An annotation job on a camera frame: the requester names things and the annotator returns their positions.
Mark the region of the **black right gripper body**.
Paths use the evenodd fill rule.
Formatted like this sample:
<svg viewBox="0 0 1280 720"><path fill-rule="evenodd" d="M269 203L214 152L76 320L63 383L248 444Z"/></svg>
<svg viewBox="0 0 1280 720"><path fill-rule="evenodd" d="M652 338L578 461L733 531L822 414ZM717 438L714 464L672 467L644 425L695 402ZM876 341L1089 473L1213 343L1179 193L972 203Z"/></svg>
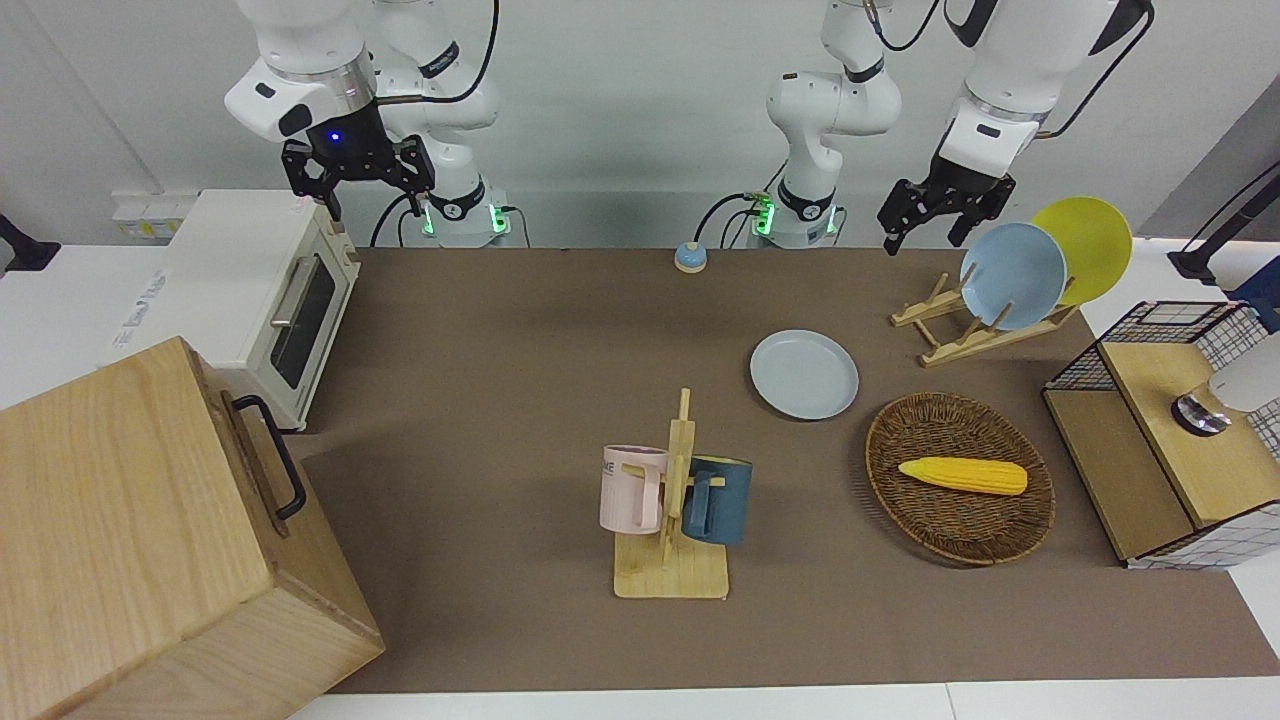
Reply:
<svg viewBox="0 0 1280 720"><path fill-rule="evenodd" d="M321 168L320 176L307 173L312 183L317 183L321 177L335 178L335 182L396 183L401 177L401 164L376 101L349 114L317 123L307 128L305 136L311 147L308 163Z"/></svg>

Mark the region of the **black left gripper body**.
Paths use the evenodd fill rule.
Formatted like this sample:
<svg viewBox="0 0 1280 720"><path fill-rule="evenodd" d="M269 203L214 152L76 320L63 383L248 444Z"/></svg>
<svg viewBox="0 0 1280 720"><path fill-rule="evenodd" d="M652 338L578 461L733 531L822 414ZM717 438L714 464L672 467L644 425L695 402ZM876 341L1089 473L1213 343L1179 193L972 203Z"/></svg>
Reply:
<svg viewBox="0 0 1280 720"><path fill-rule="evenodd" d="M1016 181L1009 173L1000 178L987 176L945 159L938 151L922 183L922 210L927 217L998 217L1015 188Z"/></svg>

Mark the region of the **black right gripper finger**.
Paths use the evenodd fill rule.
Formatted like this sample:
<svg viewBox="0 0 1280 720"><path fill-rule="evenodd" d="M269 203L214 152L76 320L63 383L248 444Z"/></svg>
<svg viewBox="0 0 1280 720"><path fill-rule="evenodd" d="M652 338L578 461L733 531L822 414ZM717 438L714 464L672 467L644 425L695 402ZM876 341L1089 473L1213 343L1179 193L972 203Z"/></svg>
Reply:
<svg viewBox="0 0 1280 720"><path fill-rule="evenodd" d="M385 182L410 199L415 217L425 217L424 197L435 188L436 173L422 137L406 137L390 145L390 168Z"/></svg>
<svg viewBox="0 0 1280 720"><path fill-rule="evenodd" d="M323 158L317 161L320 173L311 176L307 167L312 160L314 150L310 145L292 138L282 145L282 165L292 192L298 197L312 199L326 209L333 222L342 222L342 208L337 199L340 176Z"/></svg>

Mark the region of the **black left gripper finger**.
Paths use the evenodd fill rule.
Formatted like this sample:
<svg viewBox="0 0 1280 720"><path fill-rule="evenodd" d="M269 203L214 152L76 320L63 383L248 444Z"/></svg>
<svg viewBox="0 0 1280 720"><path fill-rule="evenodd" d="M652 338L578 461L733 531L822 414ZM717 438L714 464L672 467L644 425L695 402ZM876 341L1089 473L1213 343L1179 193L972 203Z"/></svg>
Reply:
<svg viewBox="0 0 1280 720"><path fill-rule="evenodd" d="M900 179L877 213L884 232L884 251L896 256L908 234L929 220L925 188L909 179Z"/></svg>
<svg viewBox="0 0 1280 720"><path fill-rule="evenodd" d="M951 246L955 249L961 247L968 236L980 223L998 219L1011 195L1012 188L992 188L984 193L965 199L959 218L948 231L948 242Z"/></svg>

